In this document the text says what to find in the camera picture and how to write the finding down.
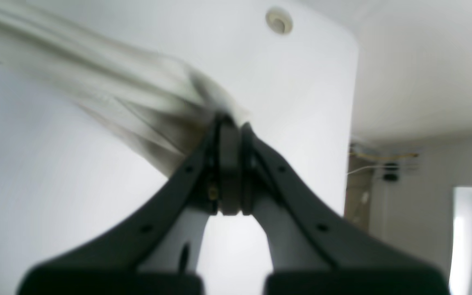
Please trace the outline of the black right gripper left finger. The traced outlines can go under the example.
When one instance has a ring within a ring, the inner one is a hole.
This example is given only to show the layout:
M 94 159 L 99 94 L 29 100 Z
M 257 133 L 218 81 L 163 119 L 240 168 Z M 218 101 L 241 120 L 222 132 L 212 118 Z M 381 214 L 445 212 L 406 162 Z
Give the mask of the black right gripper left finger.
M 20 295 L 202 295 L 204 229 L 241 202 L 240 130 L 217 116 L 199 146 L 140 209 L 101 236 L 34 267 Z

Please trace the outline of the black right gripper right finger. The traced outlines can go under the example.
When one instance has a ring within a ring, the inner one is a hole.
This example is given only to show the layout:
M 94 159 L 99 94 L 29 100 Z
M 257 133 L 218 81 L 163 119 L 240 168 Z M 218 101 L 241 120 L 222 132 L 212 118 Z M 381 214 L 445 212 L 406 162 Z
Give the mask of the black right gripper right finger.
M 447 295 L 431 264 L 347 222 L 287 161 L 242 127 L 242 211 L 265 231 L 273 261 L 266 295 Z

